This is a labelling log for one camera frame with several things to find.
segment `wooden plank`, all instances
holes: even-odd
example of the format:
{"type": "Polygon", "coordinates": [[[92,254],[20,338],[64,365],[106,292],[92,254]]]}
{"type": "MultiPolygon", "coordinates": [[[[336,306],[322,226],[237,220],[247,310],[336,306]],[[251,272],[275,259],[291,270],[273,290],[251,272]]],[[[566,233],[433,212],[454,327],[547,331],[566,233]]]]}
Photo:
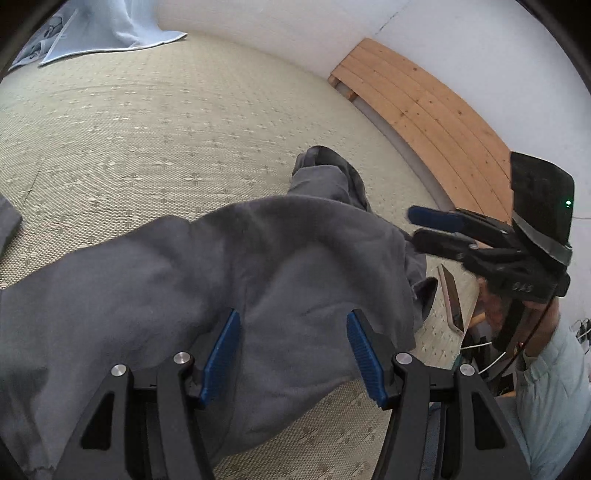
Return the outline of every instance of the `wooden plank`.
{"type": "Polygon", "coordinates": [[[361,98],[370,104],[374,110],[384,118],[384,120],[395,128],[400,136],[417,153],[427,168],[431,170],[456,207],[482,213],[478,203],[470,194],[470,191],[468,191],[466,185],[462,182],[455,170],[443,157],[441,152],[419,130],[419,128],[408,119],[408,117],[406,117],[371,85],[365,83],[360,77],[342,65],[335,68],[333,75],[356,92],[361,98]]]}
{"type": "Polygon", "coordinates": [[[450,134],[417,103],[413,104],[404,113],[448,160],[468,190],[470,190],[478,205],[480,205],[482,212],[485,215],[506,222],[509,219],[509,213],[503,208],[501,201],[492,191],[482,173],[450,134]]]}
{"type": "Polygon", "coordinates": [[[422,87],[422,85],[410,78],[402,70],[390,65],[387,61],[378,57],[369,50],[366,50],[360,45],[357,45],[349,54],[349,56],[359,60],[361,63],[371,67],[379,74],[385,76],[415,102],[418,102],[419,99],[421,99],[421,97],[423,97],[425,94],[426,90],[424,87],[422,87]]]}
{"type": "Polygon", "coordinates": [[[425,92],[418,104],[429,113],[460,145],[495,192],[504,210],[513,211],[511,181],[485,146],[466,125],[450,112],[432,93],[425,92]]]}
{"type": "Polygon", "coordinates": [[[400,69],[390,65],[363,47],[357,46],[349,54],[349,57],[353,57],[387,78],[423,107],[460,145],[461,149],[489,183],[505,211],[511,213],[513,194],[508,176],[474,133],[453,112],[400,69]]]}
{"type": "Polygon", "coordinates": [[[508,220],[508,212],[503,208],[482,173],[476,168],[472,160],[468,158],[457,142],[433,117],[387,78],[372,70],[367,65],[364,65],[359,60],[353,57],[347,57],[342,61],[341,65],[381,93],[422,130],[425,136],[443,154],[447,162],[462,179],[462,182],[466,185],[485,215],[501,221],[508,220]]]}
{"type": "Polygon", "coordinates": [[[486,314],[484,312],[479,313],[478,315],[475,315],[470,319],[470,323],[468,324],[468,328],[470,329],[472,327],[475,327],[476,325],[484,322],[485,320],[486,320],[486,314]]]}
{"type": "Polygon", "coordinates": [[[482,117],[478,115],[478,113],[476,113],[458,94],[409,59],[390,50],[388,47],[383,46],[371,38],[365,38],[359,43],[359,45],[365,50],[379,56],[390,65],[393,65],[406,73],[410,78],[435,95],[435,97],[437,97],[447,108],[456,113],[462,122],[476,135],[478,140],[490,152],[506,175],[511,175],[509,148],[498,137],[495,131],[482,119],[482,117]]]}
{"type": "Polygon", "coordinates": [[[351,90],[350,88],[347,88],[346,92],[343,94],[343,96],[349,101],[349,102],[353,102],[356,98],[357,98],[357,94],[351,90]]]}
{"type": "Polygon", "coordinates": [[[393,85],[388,78],[380,75],[356,58],[347,57],[341,62],[341,65],[363,79],[364,82],[369,83],[399,110],[406,110],[414,104],[414,100],[396,85],[393,85]]]}
{"type": "Polygon", "coordinates": [[[331,75],[329,77],[329,83],[330,83],[330,86],[331,87],[335,87],[336,88],[336,86],[339,84],[339,79],[336,78],[336,77],[334,77],[333,75],[331,75]]]}

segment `light blue towel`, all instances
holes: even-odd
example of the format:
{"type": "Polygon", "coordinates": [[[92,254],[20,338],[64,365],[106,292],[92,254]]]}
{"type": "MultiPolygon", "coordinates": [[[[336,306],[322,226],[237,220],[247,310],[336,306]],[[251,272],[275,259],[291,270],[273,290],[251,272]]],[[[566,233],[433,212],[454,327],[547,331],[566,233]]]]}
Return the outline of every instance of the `light blue towel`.
{"type": "Polygon", "coordinates": [[[160,30],[154,0],[70,0],[21,50],[12,67],[100,51],[155,47],[183,38],[160,30]]]}

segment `person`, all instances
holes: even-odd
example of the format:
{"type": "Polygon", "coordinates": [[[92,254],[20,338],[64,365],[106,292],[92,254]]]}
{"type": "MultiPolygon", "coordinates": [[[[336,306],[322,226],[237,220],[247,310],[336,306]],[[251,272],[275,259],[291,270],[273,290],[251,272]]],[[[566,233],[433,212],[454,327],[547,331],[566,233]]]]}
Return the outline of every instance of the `person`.
{"type": "MultiPolygon", "coordinates": [[[[503,327],[502,299],[479,279],[486,320],[494,332],[503,327]]],[[[546,305],[524,302],[530,309],[529,331],[546,305]]],[[[534,480],[557,478],[591,424],[589,372],[583,349],[567,319],[562,319],[558,298],[541,319],[539,328],[516,360],[514,398],[499,397],[534,480]]]]}

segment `black cable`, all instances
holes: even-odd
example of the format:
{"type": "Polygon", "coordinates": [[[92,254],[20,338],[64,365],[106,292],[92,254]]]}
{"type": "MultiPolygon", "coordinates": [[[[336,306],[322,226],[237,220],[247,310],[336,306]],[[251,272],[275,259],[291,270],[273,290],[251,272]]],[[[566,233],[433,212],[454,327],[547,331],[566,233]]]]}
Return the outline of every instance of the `black cable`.
{"type": "Polygon", "coordinates": [[[497,373],[494,377],[490,377],[486,381],[487,383],[492,382],[495,378],[500,377],[502,374],[504,374],[509,369],[509,367],[511,367],[511,365],[513,365],[513,363],[515,362],[515,360],[517,360],[517,357],[519,357],[523,353],[523,350],[525,350],[525,348],[527,347],[527,344],[530,342],[531,338],[536,333],[538,327],[542,324],[542,320],[544,320],[544,317],[548,313],[548,310],[550,309],[550,306],[552,305],[553,301],[554,301],[554,293],[552,294],[552,300],[550,300],[548,302],[548,305],[546,305],[546,308],[542,312],[542,315],[541,315],[540,319],[538,320],[538,323],[536,323],[534,325],[534,327],[531,329],[530,334],[525,339],[525,342],[523,342],[523,344],[519,347],[519,350],[517,350],[517,353],[515,355],[513,355],[513,357],[509,361],[509,363],[506,364],[499,373],[497,373]]]}
{"type": "MultiPolygon", "coordinates": [[[[589,322],[591,322],[591,320],[589,319],[585,319],[585,328],[587,329],[587,331],[585,332],[584,338],[583,338],[583,342],[589,342],[589,346],[587,347],[587,351],[583,354],[583,355],[587,355],[589,353],[589,350],[591,350],[591,328],[589,327],[589,322]]],[[[577,340],[580,342],[581,338],[579,337],[579,335],[577,335],[577,340]]]]}
{"type": "Polygon", "coordinates": [[[579,333],[577,332],[577,340],[579,341],[579,343],[584,343],[585,340],[588,340],[589,334],[591,333],[591,327],[589,327],[589,319],[585,319],[585,326],[583,327],[583,324],[581,323],[581,328],[580,330],[584,330],[583,333],[579,333]]]}
{"type": "Polygon", "coordinates": [[[572,325],[570,326],[570,331],[571,331],[571,332],[573,331],[573,325],[575,325],[577,322],[581,322],[581,325],[579,326],[579,328],[577,329],[577,331],[576,331],[576,332],[573,332],[573,333],[576,333],[576,334],[577,334],[577,336],[578,336],[578,335],[580,334],[581,327],[583,326],[583,320],[582,320],[582,319],[575,320],[575,321],[574,321],[574,324],[572,324],[572,325]]]}

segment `gray fabric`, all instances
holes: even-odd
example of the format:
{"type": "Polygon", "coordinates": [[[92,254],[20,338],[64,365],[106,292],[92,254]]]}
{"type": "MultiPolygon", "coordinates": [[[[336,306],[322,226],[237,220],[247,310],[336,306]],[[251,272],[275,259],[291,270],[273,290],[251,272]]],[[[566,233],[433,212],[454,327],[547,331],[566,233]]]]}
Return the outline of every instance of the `gray fabric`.
{"type": "Polygon", "coordinates": [[[439,447],[439,425],[441,422],[441,403],[436,402],[429,407],[427,420],[427,435],[425,436],[425,451],[421,465],[420,480],[433,480],[437,463],[437,449],[439,447]]]}
{"type": "Polygon", "coordinates": [[[415,288],[426,260],[397,227],[351,205],[365,195],[345,189],[349,180],[334,166],[300,168],[286,196],[194,222],[159,218],[4,290],[0,434],[20,465],[56,465],[113,364],[159,364],[228,306],[243,321],[237,380],[199,413],[214,463],[273,437],[359,375],[345,331],[353,308],[399,349],[413,348],[433,301],[415,288]]]}
{"type": "Polygon", "coordinates": [[[21,214],[0,193],[0,255],[17,232],[21,222],[21,214]]]}
{"type": "Polygon", "coordinates": [[[366,212],[371,212],[361,176],[353,165],[328,147],[316,145],[299,154],[295,160],[292,175],[295,175],[304,167],[320,166],[338,168],[343,175],[330,174],[322,168],[314,169],[313,174],[300,172],[300,178],[292,180],[290,191],[302,195],[338,200],[361,208],[366,212]]]}

